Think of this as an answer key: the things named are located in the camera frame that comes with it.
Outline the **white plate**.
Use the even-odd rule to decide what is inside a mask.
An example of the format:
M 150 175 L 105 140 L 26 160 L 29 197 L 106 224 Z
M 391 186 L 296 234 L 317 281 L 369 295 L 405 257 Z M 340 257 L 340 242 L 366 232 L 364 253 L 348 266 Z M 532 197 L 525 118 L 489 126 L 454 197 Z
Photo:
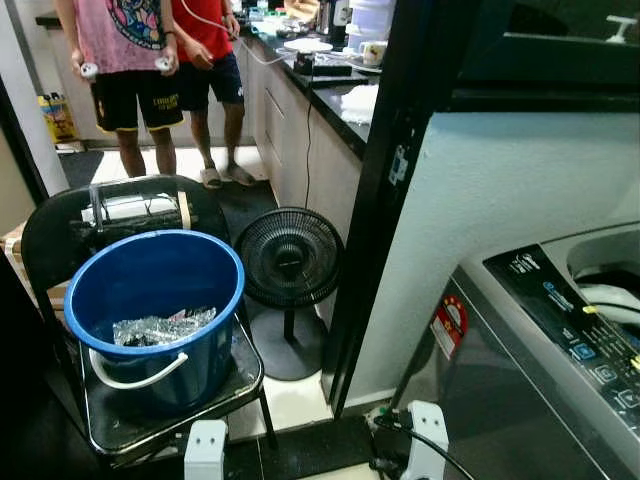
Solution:
M 330 52 L 333 46 L 321 41 L 320 38 L 293 38 L 284 42 L 283 49 L 294 52 Z

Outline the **white flat box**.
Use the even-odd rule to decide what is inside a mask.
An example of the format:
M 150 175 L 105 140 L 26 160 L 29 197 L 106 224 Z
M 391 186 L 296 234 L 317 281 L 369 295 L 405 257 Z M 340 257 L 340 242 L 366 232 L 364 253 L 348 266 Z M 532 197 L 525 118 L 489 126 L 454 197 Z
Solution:
M 79 219 L 90 225 L 183 225 L 182 206 L 174 195 L 127 195 L 92 197 L 79 211 Z

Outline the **white tap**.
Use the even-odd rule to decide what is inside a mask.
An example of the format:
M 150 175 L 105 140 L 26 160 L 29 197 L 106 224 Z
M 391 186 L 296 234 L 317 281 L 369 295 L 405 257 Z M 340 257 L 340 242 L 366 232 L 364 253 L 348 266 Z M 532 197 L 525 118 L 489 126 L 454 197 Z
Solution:
M 617 24 L 616 32 L 611 37 L 608 37 L 608 44 L 625 44 L 627 41 L 626 33 L 628 28 L 636 26 L 637 19 L 634 17 L 621 17 L 621 15 L 608 15 L 608 22 Z

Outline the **person in pink shirt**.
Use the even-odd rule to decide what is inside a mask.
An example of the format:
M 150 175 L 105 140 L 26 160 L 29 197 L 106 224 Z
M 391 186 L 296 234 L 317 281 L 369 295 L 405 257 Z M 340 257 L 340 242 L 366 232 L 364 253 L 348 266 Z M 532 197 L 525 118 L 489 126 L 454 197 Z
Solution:
M 99 76 L 90 84 L 96 125 L 114 134 L 125 174 L 146 175 L 140 133 L 155 143 L 157 169 L 177 173 L 172 128 L 183 122 L 175 73 L 177 26 L 170 0 L 54 0 L 67 35 L 70 68 L 90 61 Z M 154 61 L 169 58 L 173 68 L 157 72 Z

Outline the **blue plastic bucket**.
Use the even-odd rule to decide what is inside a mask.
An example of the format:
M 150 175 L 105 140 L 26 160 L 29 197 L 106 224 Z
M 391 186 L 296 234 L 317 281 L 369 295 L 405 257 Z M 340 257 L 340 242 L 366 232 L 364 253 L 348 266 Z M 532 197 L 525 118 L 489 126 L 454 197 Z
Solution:
M 241 305 L 241 257 L 197 230 L 154 230 L 120 239 L 70 279 L 69 328 L 88 348 L 90 376 L 147 413 L 195 410 L 232 370 L 232 316 Z M 205 328 L 166 346 L 122 347 L 113 325 L 184 308 L 215 307 Z

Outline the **black countertop appliance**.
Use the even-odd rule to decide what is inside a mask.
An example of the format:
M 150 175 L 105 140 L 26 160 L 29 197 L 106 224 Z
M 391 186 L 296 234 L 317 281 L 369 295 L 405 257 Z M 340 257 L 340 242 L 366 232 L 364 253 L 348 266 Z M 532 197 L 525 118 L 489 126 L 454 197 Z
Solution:
M 291 69 L 298 76 L 307 77 L 346 77 L 353 72 L 346 59 L 326 52 L 297 52 Z

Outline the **yellow bag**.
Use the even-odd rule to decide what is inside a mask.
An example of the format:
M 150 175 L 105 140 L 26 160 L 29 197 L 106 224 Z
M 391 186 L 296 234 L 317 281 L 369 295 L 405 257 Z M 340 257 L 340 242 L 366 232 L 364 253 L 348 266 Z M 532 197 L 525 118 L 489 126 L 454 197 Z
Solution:
M 56 92 L 45 93 L 38 96 L 38 105 L 55 145 L 73 145 L 81 141 L 74 115 L 65 97 Z

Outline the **white cloth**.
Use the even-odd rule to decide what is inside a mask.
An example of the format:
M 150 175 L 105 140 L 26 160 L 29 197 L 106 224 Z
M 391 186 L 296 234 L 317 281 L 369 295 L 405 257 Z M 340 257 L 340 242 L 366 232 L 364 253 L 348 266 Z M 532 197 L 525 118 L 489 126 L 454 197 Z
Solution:
M 339 96 L 340 119 L 357 125 L 370 125 L 378 102 L 379 87 L 376 84 L 360 84 Z

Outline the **black-topped kitchen counter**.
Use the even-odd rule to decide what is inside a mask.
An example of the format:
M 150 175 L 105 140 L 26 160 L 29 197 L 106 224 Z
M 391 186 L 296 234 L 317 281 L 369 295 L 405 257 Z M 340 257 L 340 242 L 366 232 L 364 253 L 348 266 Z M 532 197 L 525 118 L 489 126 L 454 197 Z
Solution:
M 347 243 L 370 127 L 342 118 L 353 84 L 294 73 L 278 45 L 244 33 L 236 47 L 252 140 L 276 204 L 317 212 Z

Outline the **grey top-load washing machine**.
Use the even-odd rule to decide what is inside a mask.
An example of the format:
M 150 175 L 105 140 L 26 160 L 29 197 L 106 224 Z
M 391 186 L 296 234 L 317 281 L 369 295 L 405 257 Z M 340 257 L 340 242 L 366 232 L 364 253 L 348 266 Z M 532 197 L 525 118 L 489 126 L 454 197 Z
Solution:
M 640 480 L 640 352 L 579 284 L 637 296 L 639 225 L 463 257 L 398 407 L 442 407 L 449 451 L 479 480 Z

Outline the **white cup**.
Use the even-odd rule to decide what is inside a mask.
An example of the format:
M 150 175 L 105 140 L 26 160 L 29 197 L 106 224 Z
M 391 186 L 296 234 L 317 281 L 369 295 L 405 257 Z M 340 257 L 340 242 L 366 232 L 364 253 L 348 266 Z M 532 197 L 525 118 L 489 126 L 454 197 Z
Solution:
M 387 52 L 387 41 L 367 41 L 360 45 L 360 64 L 365 68 L 380 69 Z

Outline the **clear crumpled plastic bag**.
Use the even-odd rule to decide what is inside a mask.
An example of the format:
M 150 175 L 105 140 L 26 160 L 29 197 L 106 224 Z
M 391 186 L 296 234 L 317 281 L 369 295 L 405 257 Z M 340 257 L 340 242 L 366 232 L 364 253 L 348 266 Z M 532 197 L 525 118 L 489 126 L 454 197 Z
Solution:
M 122 347 L 166 346 L 205 328 L 218 316 L 218 308 L 184 308 L 170 316 L 146 316 L 113 325 L 113 342 Z

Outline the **black floor fan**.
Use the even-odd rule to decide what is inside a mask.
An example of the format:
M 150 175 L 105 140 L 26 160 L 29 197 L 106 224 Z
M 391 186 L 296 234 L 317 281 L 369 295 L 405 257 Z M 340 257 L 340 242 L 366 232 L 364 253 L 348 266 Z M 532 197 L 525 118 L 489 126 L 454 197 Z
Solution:
M 342 238 L 329 220 L 305 207 L 278 207 L 238 234 L 244 293 L 260 306 L 250 338 L 265 375 L 298 381 L 319 372 L 328 326 L 316 306 L 337 291 Z

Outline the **white garment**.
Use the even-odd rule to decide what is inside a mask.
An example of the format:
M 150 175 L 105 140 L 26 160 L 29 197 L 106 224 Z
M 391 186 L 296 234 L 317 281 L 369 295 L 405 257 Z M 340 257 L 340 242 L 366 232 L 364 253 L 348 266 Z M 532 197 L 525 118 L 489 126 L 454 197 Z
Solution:
M 604 319 L 623 326 L 640 325 L 640 298 L 634 293 L 617 285 L 588 283 L 579 284 L 579 291 Z

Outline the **brown cardboard box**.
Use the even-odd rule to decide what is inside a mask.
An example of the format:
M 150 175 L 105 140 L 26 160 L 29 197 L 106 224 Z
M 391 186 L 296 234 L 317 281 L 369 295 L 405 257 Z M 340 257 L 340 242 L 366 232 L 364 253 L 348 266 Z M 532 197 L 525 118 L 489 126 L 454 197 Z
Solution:
M 33 293 L 31 284 L 29 284 L 26 265 L 23 264 L 22 253 L 20 253 L 20 238 L 22 238 L 24 228 L 26 228 L 26 224 L 20 223 L 18 227 L 10 230 L 9 233 L 0 236 L 0 247 L 3 247 L 5 259 L 8 260 L 14 273 L 17 274 L 18 282 L 26 289 L 28 297 L 35 301 L 35 293 Z

